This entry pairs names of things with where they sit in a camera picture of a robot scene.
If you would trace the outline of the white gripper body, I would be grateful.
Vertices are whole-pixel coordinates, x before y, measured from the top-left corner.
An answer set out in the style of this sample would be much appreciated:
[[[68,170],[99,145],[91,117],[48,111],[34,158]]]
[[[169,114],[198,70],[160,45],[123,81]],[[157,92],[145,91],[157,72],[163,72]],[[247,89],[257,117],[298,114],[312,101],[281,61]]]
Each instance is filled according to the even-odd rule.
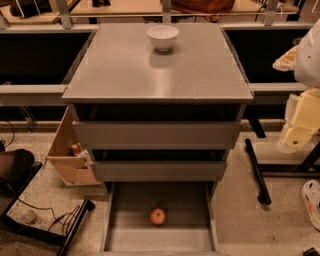
[[[313,88],[300,95],[289,96],[282,131],[286,133],[290,128],[308,134],[314,134],[320,129],[320,89]]]

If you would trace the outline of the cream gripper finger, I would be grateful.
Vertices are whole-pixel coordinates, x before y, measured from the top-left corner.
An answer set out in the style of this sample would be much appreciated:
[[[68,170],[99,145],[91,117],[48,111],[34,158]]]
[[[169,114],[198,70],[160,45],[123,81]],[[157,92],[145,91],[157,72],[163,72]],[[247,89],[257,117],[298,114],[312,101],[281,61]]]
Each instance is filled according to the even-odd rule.
[[[283,153],[293,153],[303,148],[312,136],[304,130],[284,126],[277,142],[277,148]]]
[[[286,53],[284,53],[281,57],[275,60],[272,64],[272,67],[275,70],[287,72],[293,71],[295,68],[295,57],[298,50],[298,46],[292,47]]]

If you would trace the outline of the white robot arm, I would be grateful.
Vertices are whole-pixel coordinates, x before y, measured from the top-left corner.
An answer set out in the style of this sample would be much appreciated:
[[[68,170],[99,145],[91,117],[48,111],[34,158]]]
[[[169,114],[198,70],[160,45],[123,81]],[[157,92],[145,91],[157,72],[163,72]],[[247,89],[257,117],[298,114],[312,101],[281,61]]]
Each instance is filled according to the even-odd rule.
[[[320,130],[320,20],[272,67],[293,71],[295,80],[307,87],[300,95],[289,96],[286,123],[277,142],[281,152],[292,153],[304,147]]]

